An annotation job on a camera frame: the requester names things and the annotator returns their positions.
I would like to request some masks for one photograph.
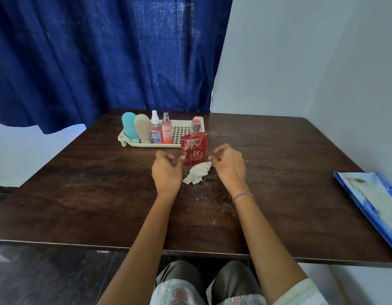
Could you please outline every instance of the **table top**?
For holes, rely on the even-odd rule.
[[[157,148],[121,146],[124,112],[102,116],[0,202],[0,241],[131,247],[157,195],[151,176]],[[333,171],[361,169],[308,120],[169,115],[202,116],[208,154],[223,143],[242,152],[256,203],[297,261],[392,266],[392,249],[333,177]],[[180,148],[164,150],[180,154]],[[201,183],[180,187],[164,252],[249,255],[235,207],[214,168]]]

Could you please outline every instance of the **bracelet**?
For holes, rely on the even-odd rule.
[[[235,203],[235,200],[237,200],[238,198],[240,198],[243,195],[250,195],[252,198],[254,197],[254,195],[251,194],[249,191],[245,191],[244,193],[239,193],[238,195],[236,195],[234,197],[234,199],[232,200],[232,202]]]

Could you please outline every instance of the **curtain fold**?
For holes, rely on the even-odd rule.
[[[0,0],[0,123],[209,111],[232,0]]]

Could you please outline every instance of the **blue label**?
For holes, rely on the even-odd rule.
[[[159,137],[159,133],[156,130],[152,130],[151,133],[153,143],[162,143],[161,137]]]

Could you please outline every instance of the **dark floor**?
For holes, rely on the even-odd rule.
[[[0,187],[0,203],[12,190]],[[65,246],[0,244],[0,305],[95,304],[126,255]],[[176,260],[196,266],[206,288],[230,261],[163,255],[158,274]],[[245,263],[255,273],[252,262]]]

